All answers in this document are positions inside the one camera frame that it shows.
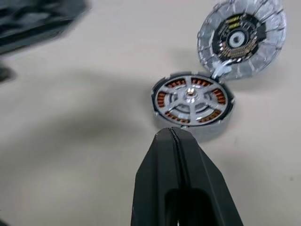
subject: copper coil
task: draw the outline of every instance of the copper coil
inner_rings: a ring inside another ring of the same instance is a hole
[[[184,85],[184,84],[186,84],[185,79],[178,79],[178,80],[171,81],[166,86],[169,87],[169,88],[173,88],[173,87],[181,86],[181,85]]]
[[[217,98],[217,102],[219,104],[222,104],[222,105],[226,104],[226,97],[220,89],[215,89],[212,92],[215,94],[215,96]]]
[[[166,95],[166,93],[164,93],[164,92],[158,93],[157,103],[158,103],[159,107],[165,107],[165,104],[164,104],[165,95]]]
[[[192,84],[202,85],[202,86],[210,86],[211,82],[203,80],[203,79],[192,79]]]
[[[199,122],[206,122],[210,121],[212,119],[215,119],[217,116],[219,116],[222,112],[220,110],[215,110],[211,115],[207,116],[206,118],[203,118]]]
[[[168,116],[169,118],[173,119],[173,120],[177,120],[177,121],[180,121],[182,123],[190,123],[190,120],[180,119],[177,116],[171,114],[170,112],[166,112],[165,115]]]

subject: circular metal housing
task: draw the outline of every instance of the circular metal housing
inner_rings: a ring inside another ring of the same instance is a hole
[[[160,80],[151,98],[159,128],[180,127],[198,141],[222,133],[234,106],[234,96],[225,84],[192,72],[176,73]]]
[[[280,52],[286,16],[278,0],[227,0],[217,4],[198,33],[198,55],[211,73],[230,61],[224,79],[257,74]]]

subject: clamp jaw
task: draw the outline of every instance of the clamp jaw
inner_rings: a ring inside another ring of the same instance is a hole
[[[221,172],[180,128],[155,135],[135,180],[131,226],[243,226]]]

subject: beige table surface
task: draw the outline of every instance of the beige table surface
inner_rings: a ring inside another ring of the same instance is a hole
[[[285,0],[283,51],[229,82],[227,131],[201,144],[245,226],[301,225],[300,11]],[[63,39],[4,58],[0,218],[12,226],[129,226],[135,173],[157,132],[150,90],[204,71],[196,35],[214,1],[94,0]]]

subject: copper winding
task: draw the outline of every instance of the copper winding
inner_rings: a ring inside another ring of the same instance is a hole
[[[184,85],[184,84],[186,84],[185,79],[178,79],[178,80],[171,81],[166,86],[169,88],[173,88],[173,87]]]
[[[212,119],[215,119],[217,116],[219,116],[222,112],[220,110],[215,110],[211,115],[207,116],[206,118],[203,118],[199,122],[206,122],[210,121]]]
[[[225,105],[226,104],[226,97],[224,93],[220,89],[213,90],[213,93],[216,95],[217,102],[219,104]]]
[[[171,114],[170,112],[166,112],[165,115],[173,120],[180,121],[181,123],[190,123],[190,120],[180,119],[177,116]]]
[[[225,42],[223,42],[223,48],[224,50],[221,52],[221,54],[225,57],[243,57],[246,56],[248,53],[250,53],[257,45],[256,40],[251,40],[248,42],[245,46],[241,46],[235,49],[231,49],[227,46]]]
[[[192,79],[192,84],[197,84],[201,86],[210,86],[212,85],[211,82],[204,80],[204,79]]]
[[[165,95],[166,95],[166,93],[164,93],[164,92],[158,93],[157,103],[158,103],[159,107],[165,107],[165,104],[164,104]]]

